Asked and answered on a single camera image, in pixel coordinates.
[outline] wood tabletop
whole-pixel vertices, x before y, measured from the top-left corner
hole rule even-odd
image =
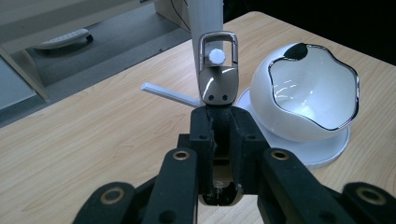
[[[250,12],[224,25],[239,43],[239,93],[259,63],[294,42],[328,48],[361,81],[360,111],[344,153],[311,170],[341,191],[367,182],[396,196],[396,67],[283,21]],[[188,133],[191,107],[140,90],[144,82],[198,98],[191,42],[169,49],[0,129],[0,223],[71,223],[99,187],[135,187],[158,174]],[[233,207],[199,205],[199,223],[262,223],[255,196]]]

